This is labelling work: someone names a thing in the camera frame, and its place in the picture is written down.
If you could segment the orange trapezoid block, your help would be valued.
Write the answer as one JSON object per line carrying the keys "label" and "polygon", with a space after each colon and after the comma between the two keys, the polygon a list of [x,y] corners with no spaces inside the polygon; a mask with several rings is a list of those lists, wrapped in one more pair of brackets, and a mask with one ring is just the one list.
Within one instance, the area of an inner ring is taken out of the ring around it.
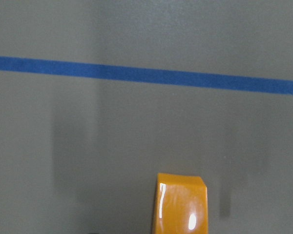
{"label": "orange trapezoid block", "polygon": [[153,234],[208,234],[208,190],[199,176],[157,175]]}

